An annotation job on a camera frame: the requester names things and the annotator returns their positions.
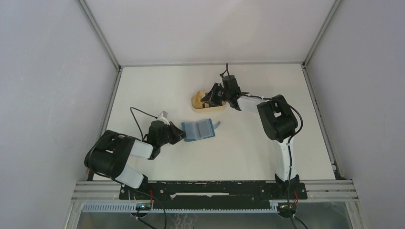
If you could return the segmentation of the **blue leather card holder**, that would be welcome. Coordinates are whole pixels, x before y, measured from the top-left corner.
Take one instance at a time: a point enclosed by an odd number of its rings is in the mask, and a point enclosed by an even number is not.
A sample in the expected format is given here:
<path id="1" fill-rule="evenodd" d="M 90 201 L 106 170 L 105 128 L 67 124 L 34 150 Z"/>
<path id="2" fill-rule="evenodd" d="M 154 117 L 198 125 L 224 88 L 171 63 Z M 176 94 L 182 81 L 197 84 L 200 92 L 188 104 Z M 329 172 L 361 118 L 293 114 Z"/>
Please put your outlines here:
<path id="1" fill-rule="evenodd" d="M 220 121 L 213 123 L 211 118 L 194 122 L 182 122 L 182 130 L 186 134 L 184 141 L 192 142 L 215 137 L 215 129 L 220 124 Z"/>

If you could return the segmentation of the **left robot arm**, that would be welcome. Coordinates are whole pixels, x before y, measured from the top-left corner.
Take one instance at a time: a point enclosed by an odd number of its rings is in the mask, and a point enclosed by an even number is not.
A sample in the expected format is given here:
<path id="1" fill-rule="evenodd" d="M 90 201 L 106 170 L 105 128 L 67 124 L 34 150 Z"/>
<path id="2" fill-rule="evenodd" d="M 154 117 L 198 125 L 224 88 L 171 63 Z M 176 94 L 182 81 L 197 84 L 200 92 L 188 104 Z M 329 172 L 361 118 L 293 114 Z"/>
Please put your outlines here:
<path id="1" fill-rule="evenodd" d="M 131 193 L 143 199 L 149 194 L 149 186 L 144 183 L 148 178 L 128 164 L 129 158 L 153 160 L 164 145 L 174 145 L 185 137 L 186 133 L 173 122 L 161 120 L 151 122 L 143 139 L 107 130 L 86 154 L 84 165 L 99 176 L 131 187 Z"/>

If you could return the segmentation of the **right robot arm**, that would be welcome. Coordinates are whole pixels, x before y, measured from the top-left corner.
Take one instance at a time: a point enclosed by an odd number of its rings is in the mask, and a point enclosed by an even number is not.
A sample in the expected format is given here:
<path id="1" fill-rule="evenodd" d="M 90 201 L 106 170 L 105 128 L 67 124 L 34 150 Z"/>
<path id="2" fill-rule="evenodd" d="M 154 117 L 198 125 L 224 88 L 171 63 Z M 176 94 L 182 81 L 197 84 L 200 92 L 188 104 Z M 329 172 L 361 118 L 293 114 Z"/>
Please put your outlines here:
<path id="1" fill-rule="evenodd" d="M 222 78 L 215 83 L 204 97 L 202 103 L 219 106 L 227 102 L 237 111 L 257 113 L 266 136 L 273 141 L 278 155 L 278 166 L 275 173 L 276 192 L 281 198 L 289 198 L 300 183 L 296 171 L 293 141 L 302 130 L 303 119 L 300 113 L 291 106 L 281 94 L 273 97 L 262 97 L 243 92 L 234 75 Z"/>

